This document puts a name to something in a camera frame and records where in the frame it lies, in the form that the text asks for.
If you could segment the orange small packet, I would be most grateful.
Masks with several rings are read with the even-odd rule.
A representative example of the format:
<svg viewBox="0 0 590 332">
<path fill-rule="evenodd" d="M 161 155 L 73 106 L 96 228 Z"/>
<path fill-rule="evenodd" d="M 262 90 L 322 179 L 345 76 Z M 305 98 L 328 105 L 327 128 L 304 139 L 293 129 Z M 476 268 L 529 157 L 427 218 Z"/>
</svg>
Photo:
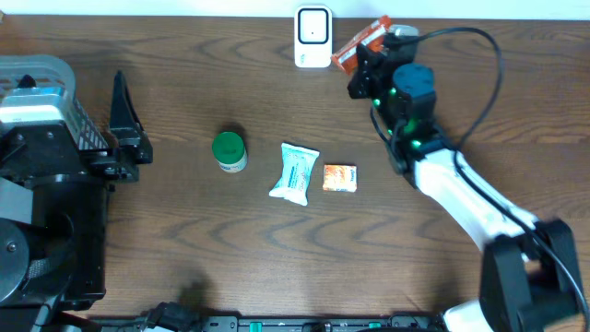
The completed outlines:
<svg viewBox="0 0 590 332">
<path fill-rule="evenodd" d="M 331 192 L 354 193 L 358 188 L 358 170 L 354 165 L 324 166 L 323 189 Z"/>
</svg>

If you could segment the red snack bar wrapper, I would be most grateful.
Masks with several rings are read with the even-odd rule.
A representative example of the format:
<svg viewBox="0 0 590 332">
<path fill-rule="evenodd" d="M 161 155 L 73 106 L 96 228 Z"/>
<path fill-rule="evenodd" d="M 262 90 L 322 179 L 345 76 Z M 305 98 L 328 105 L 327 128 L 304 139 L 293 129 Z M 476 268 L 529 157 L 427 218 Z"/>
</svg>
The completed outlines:
<svg viewBox="0 0 590 332">
<path fill-rule="evenodd" d="M 391 26 L 392 20 L 388 16 L 374 20 L 371 25 L 357 33 L 340 50 L 332 54 L 332 63 L 347 75 L 352 74 L 358 67 L 357 47 L 363 45 L 371 51 L 381 51 L 384 35 Z"/>
</svg>

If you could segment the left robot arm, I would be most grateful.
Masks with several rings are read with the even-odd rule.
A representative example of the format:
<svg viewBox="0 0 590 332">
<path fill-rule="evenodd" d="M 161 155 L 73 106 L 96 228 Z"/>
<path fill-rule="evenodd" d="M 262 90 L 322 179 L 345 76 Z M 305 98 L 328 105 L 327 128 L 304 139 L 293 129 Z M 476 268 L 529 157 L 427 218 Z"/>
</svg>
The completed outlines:
<svg viewBox="0 0 590 332">
<path fill-rule="evenodd" d="M 124 73 L 114 78 L 103 141 L 85 122 L 27 121 L 1 135 L 1 177 L 32 195 L 31 218 L 1 219 L 1 328 L 100 331 L 77 318 L 105 295 L 105 236 L 110 194 L 136 182 L 153 147 L 136 115 Z"/>
</svg>

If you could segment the green lid jar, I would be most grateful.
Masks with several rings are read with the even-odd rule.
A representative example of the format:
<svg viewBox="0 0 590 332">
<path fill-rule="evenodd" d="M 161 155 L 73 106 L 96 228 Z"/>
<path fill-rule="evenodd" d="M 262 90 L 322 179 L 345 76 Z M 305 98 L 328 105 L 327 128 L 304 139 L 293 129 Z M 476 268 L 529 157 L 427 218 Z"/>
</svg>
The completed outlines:
<svg viewBox="0 0 590 332">
<path fill-rule="evenodd" d="M 248 162 L 246 146 L 234 132 L 219 133 L 212 143 L 212 152 L 221 170 L 235 173 L 245 169 Z"/>
</svg>

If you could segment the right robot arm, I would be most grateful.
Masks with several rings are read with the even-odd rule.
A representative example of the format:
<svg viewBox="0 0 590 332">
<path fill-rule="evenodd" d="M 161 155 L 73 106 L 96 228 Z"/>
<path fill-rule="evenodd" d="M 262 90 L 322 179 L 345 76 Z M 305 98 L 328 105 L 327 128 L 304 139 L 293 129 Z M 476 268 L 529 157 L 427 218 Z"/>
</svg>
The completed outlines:
<svg viewBox="0 0 590 332">
<path fill-rule="evenodd" d="M 418 37 L 387 33 L 353 45 L 348 94 L 368 99 L 392 166 L 438 203 L 483 254 L 479 295 L 433 320 L 441 331 L 542 331 L 588 316 L 571 228 L 518 207 L 466 162 L 435 116 L 433 71 L 415 60 Z"/>
</svg>

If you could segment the teal snack packet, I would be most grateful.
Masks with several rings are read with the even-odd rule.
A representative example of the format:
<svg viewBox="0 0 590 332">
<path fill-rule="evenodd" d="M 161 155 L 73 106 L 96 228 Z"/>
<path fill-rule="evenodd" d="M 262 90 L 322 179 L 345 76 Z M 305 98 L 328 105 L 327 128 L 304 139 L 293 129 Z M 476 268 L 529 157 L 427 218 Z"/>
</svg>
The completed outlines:
<svg viewBox="0 0 590 332">
<path fill-rule="evenodd" d="M 289 143 L 282 143 L 281 156 L 283 161 L 282 173 L 268 195 L 306 207 L 308 205 L 307 190 L 311 181 L 313 166 L 320 156 L 320 152 Z"/>
</svg>

